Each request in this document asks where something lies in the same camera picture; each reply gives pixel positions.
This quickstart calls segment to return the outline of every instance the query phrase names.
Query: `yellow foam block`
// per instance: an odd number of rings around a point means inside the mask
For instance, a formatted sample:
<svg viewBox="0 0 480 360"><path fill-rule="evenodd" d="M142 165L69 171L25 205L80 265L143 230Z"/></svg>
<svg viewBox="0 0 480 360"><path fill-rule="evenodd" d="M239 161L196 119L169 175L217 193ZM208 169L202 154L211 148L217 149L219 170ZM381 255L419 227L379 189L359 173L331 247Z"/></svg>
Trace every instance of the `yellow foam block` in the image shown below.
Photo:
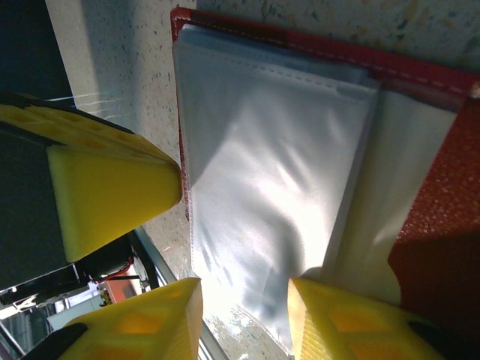
<svg viewBox="0 0 480 360"><path fill-rule="evenodd" d="M200 279L176 281L72 320L88 330L60 360L197 360L202 312Z"/></svg>
<svg viewBox="0 0 480 360"><path fill-rule="evenodd" d="M288 313L295 360L442 359L410 330L419 316L312 280L289 281Z"/></svg>
<svg viewBox="0 0 480 360"><path fill-rule="evenodd" d="M47 149L67 261L101 248L174 206L179 167L54 145Z"/></svg>

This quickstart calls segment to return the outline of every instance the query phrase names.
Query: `red folder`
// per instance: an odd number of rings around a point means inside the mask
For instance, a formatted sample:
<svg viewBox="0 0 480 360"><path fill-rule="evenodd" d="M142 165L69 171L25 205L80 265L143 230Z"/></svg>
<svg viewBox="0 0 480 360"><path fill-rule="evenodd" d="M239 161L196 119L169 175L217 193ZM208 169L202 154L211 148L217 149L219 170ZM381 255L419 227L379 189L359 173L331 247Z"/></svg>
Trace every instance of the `red folder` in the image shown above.
<svg viewBox="0 0 480 360"><path fill-rule="evenodd" d="M171 23L173 41L184 24L202 26L367 68L384 89L443 108L461 108L388 262L400 283L402 308L462 338L480 341L480 100L475 99L480 97L480 76L343 41L182 7L172 10ZM182 129L180 152L186 176Z"/></svg>

